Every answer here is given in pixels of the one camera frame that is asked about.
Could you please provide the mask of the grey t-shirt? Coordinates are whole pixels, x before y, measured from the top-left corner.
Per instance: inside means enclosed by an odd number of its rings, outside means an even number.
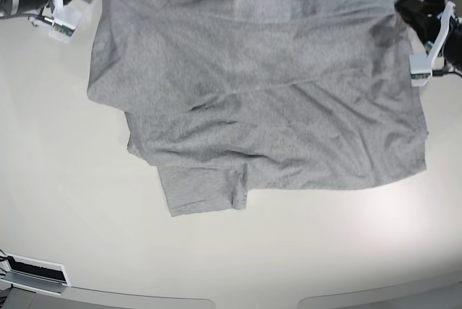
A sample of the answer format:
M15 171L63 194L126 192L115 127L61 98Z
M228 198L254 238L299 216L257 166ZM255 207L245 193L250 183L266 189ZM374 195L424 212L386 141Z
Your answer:
M358 190L425 170L397 0L103 0L88 98L126 115L173 216L254 189Z

